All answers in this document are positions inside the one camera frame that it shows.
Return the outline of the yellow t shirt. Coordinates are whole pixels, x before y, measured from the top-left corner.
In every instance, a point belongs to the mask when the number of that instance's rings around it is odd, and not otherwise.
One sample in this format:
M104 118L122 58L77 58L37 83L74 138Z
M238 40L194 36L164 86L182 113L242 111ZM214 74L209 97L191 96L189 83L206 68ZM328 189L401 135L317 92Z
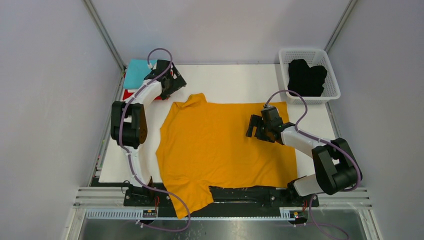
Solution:
M284 188L298 177L294 148L247 137L262 103L212 103L202 93L172 103L156 151L178 218L213 202L210 187Z

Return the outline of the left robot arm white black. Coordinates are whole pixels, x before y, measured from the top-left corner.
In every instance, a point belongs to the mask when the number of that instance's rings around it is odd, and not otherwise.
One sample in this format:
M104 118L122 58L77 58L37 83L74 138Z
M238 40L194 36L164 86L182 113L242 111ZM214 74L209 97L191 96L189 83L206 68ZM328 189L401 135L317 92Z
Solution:
M148 69L147 73L136 73L132 64L126 72L127 78L137 77L140 86L128 98L112 103L110 136L122 149L129 168L126 197L135 196L142 205L148 206L154 202L156 192L152 174L142 165L142 146L148 136L146 110L157 98L167 100L187 83L171 60L147 60L143 66Z

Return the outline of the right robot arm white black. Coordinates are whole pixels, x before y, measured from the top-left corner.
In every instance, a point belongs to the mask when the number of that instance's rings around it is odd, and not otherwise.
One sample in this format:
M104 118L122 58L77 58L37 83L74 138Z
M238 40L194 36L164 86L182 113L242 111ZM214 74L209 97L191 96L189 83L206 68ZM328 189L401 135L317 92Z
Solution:
M315 194L334 195L355 190L363 179L348 142L328 140L284 122L275 106L264 107L260 115L251 115L245 134L258 140L295 148L312 159L314 174L292 180L286 188L287 201L301 205Z

